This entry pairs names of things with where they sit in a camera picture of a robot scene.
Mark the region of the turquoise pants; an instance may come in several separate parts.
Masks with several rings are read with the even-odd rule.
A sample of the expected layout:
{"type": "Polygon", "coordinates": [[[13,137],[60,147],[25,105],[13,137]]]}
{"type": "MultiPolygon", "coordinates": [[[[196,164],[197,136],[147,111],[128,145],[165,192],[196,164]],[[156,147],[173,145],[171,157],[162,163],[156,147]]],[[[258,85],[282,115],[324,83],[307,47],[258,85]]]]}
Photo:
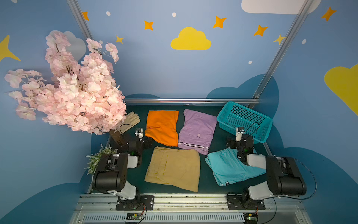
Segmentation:
{"type": "Polygon", "coordinates": [[[226,148],[207,155],[205,162],[211,168],[220,187],[243,182],[266,173],[266,170],[247,166],[237,158],[237,150],[226,148]]]}

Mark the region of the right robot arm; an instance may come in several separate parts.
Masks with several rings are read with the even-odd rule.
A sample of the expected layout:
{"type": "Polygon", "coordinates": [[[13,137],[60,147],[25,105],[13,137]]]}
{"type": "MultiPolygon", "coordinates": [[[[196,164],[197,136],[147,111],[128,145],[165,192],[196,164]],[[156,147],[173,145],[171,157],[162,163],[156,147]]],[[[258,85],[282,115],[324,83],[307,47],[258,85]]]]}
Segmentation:
{"type": "Polygon", "coordinates": [[[275,197],[303,196],[307,192],[306,183],[292,157],[264,156],[254,153],[254,140],[245,134],[243,127],[235,129],[235,138],[229,138],[227,145],[237,150],[237,158],[246,166],[266,171],[267,180],[250,186],[241,196],[241,202],[257,203],[275,197]]]}

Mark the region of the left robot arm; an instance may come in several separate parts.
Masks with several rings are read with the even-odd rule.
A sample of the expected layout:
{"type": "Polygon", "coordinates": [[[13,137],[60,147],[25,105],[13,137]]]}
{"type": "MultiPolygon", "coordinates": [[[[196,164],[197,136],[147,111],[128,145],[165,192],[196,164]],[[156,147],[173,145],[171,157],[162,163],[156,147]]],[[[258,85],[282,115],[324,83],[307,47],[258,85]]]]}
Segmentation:
{"type": "Polygon", "coordinates": [[[127,181],[128,169],[137,168],[142,163],[143,151],[153,144],[142,128],[135,129],[135,135],[125,135],[110,131],[117,143],[115,153],[105,153],[100,157],[92,178],[92,188],[104,194],[114,194],[121,200],[138,201],[139,191],[127,181]]]}

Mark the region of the purple pants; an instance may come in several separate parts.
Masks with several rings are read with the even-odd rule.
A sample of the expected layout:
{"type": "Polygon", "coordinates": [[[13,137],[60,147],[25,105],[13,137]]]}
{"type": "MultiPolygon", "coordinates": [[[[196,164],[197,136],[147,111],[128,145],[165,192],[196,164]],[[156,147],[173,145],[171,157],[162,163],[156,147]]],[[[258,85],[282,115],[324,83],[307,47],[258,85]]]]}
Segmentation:
{"type": "Polygon", "coordinates": [[[217,117],[198,111],[185,109],[184,126],[179,133],[178,147],[194,149],[199,154],[207,155],[217,125],[217,117]]]}

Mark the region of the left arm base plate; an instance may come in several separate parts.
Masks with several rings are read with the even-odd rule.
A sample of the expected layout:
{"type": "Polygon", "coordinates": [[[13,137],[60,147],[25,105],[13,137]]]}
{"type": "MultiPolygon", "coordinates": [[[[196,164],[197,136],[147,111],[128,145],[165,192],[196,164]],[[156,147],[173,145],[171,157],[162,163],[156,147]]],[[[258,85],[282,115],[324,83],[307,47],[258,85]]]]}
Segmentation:
{"type": "Polygon", "coordinates": [[[140,195],[133,200],[118,198],[115,209],[117,211],[152,211],[154,199],[155,197],[153,195],[140,195]]]}

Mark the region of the turquoise plastic basket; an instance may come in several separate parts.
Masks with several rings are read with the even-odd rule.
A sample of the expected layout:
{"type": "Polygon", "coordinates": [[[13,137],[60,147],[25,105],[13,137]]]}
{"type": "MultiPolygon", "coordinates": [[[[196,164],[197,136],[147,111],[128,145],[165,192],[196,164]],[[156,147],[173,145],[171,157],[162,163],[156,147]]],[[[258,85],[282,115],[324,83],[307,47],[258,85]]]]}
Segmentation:
{"type": "Polygon", "coordinates": [[[245,134],[251,135],[259,143],[266,142],[273,124],[269,116],[232,101],[222,108],[217,121],[221,129],[233,135],[236,135],[238,127],[244,128],[245,134]]]}

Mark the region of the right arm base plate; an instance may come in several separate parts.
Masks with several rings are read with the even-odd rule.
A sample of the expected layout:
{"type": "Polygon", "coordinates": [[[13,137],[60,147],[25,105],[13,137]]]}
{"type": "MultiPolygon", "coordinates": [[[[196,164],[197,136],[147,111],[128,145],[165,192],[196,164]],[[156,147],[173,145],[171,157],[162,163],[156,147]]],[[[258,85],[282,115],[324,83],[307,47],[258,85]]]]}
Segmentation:
{"type": "Polygon", "coordinates": [[[228,209],[233,210],[265,210],[263,201],[253,200],[249,196],[229,194],[226,196],[228,209]]]}

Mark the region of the khaki pants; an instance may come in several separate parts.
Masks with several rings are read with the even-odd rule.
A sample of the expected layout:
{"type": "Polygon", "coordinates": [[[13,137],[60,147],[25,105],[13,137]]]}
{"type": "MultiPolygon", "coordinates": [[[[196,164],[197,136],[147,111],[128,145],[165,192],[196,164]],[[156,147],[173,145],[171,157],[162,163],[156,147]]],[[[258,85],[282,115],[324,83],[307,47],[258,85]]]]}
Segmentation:
{"type": "Polygon", "coordinates": [[[198,192],[200,155],[194,149],[155,147],[145,182],[198,192]]]}

